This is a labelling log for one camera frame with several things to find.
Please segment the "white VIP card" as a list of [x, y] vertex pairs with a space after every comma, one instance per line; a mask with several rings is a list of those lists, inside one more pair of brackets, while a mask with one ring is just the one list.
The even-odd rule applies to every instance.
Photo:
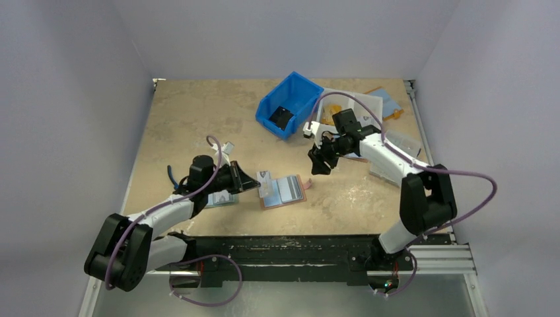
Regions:
[[258, 189], [260, 198], [270, 197], [274, 194], [270, 171], [263, 170], [257, 172], [257, 181], [260, 183], [260, 187]]

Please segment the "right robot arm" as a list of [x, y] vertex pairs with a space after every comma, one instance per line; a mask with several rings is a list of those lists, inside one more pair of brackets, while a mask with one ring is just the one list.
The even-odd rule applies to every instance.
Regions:
[[400, 219], [379, 235], [370, 258], [386, 269], [418, 236], [437, 228], [457, 216], [457, 207], [447, 169], [417, 162], [393, 146], [374, 125], [361, 125], [352, 109], [333, 116], [335, 125], [327, 127], [311, 121], [303, 127], [303, 135], [314, 144], [308, 152], [313, 175], [328, 175], [339, 158], [356, 154], [379, 167], [400, 187]]

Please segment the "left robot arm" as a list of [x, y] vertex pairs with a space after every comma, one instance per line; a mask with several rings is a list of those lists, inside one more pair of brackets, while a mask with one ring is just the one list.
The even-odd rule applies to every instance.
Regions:
[[168, 264], [191, 269], [197, 261], [196, 241], [171, 228], [198, 215], [214, 193], [240, 194], [260, 186], [235, 160], [222, 163], [208, 155], [196, 156], [169, 198], [140, 213], [113, 213], [105, 219], [84, 272], [109, 289], [131, 291], [154, 269]]

